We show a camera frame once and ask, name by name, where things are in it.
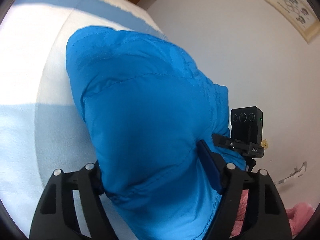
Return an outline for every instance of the pink towel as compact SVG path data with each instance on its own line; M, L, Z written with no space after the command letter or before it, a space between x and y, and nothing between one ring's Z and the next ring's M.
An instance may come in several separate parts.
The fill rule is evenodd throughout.
M231 236L237 236L240 234L244 220L245 210L247 208L248 193L248 190L242 191L238 214L235 225L232 229ZM289 218L292 235L295 236L308 223L311 216L313 215L314 210L312 206L307 203L298 203L293 208L287 209L286 212Z

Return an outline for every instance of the wall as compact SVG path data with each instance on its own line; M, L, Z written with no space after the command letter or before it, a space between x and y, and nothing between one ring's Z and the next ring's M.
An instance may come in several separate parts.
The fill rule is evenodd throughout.
M269 149L258 160L274 181L308 162L279 187L287 207L320 200L320 37L307 44L263 0L141 0L169 40L186 49L213 82L229 88L230 109L263 110Z

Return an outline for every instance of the picture frame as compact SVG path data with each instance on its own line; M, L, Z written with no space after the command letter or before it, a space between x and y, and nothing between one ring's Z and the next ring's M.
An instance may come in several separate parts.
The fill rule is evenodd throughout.
M320 21L301 0L265 0L279 11L309 44L320 33Z

